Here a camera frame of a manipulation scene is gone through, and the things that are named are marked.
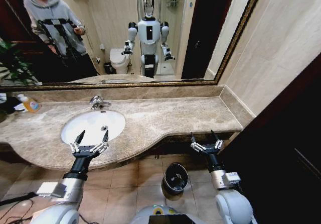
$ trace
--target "toilet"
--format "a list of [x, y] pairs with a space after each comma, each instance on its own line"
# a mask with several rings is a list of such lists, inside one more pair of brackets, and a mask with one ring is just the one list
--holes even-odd
[[116, 74], [126, 74], [128, 71], [128, 64], [130, 58], [128, 54], [122, 55], [123, 48], [111, 48], [110, 49], [110, 62], [111, 66], [116, 69]]

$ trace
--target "person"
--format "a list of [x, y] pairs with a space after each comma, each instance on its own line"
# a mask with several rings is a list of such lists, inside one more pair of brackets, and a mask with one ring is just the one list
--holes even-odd
[[[65, 81], [97, 75], [80, 37], [85, 34], [85, 27], [63, 0], [24, 0], [24, 6], [31, 19], [32, 31], [54, 54], [61, 56], [64, 66], [61, 74], [66, 76]], [[57, 19], [65, 19], [65, 22], [62, 24]], [[48, 22], [60, 24], [64, 37], [56, 26]], [[70, 54], [68, 45], [76, 52]]]

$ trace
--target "soap bottle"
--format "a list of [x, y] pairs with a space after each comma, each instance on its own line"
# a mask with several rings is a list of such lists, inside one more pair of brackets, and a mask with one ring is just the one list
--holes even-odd
[[23, 94], [19, 94], [18, 99], [24, 104], [29, 112], [35, 113], [40, 109], [40, 105], [32, 98], [29, 98]]

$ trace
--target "white sink basin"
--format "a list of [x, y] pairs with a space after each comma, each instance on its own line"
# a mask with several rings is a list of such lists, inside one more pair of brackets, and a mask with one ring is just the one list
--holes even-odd
[[100, 144], [108, 127], [109, 141], [115, 139], [125, 128], [125, 117], [114, 111], [93, 111], [69, 120], [61, 132], [61, 139], [66, 144], [73, 143], [84, 130], [85, 135], [80, 145]]

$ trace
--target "marble countertop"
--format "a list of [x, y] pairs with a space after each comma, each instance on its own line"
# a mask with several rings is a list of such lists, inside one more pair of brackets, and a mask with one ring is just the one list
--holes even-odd
[[85, 84], [96, 84], [96, 83], [102, 83], [102, 81], [105, 81], [105, 83], [128, 83], [128, 82], [151, 82], [156, 81], [154, 78], [141, 76], [141, 75], [135, 75], [135, 74], [105, 74], [100, 76], [94, 76], [94, 77], [86, 77], [82, 79], [78, 79], [72, 82], [78, 82], [78, 83], [85, 83]]
[[[133, 158], [169, 135], [206, 133], [210, 129], [239, 132], [242, 126], [219, 97], [114, 100], [108, 110], [124, 115], [123, 132], [109, 148], [91, 161], [91, 168]], [[35, 114], [15, 113], [0, 123], [0, 142], [9, 143], [22, 158], [35, 165], [69, 170], [74, 162], [60, 134], [76, 115], [92, 111], [88, 102], [43, 103]]]

